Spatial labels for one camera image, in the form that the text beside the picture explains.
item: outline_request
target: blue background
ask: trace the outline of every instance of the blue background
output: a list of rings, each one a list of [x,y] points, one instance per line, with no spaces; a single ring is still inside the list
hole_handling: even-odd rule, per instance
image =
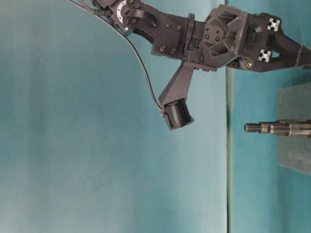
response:
[[[205,20],[220,1],[148,0]],[[131,35],[158,96],[179,61]],[[62,0],[0,8],[0,232],[226,232],[225,70],[169,132],[128,45]]]
[[[284,33],[311,47],[310,0],[228,0],[250,13],[282,19]],[[311,232],[311,177],[277,166],[277,138],[247,134],[246,122],[277,119],[277,90],[310,83],[311,71],[228,70],[230,232]]]

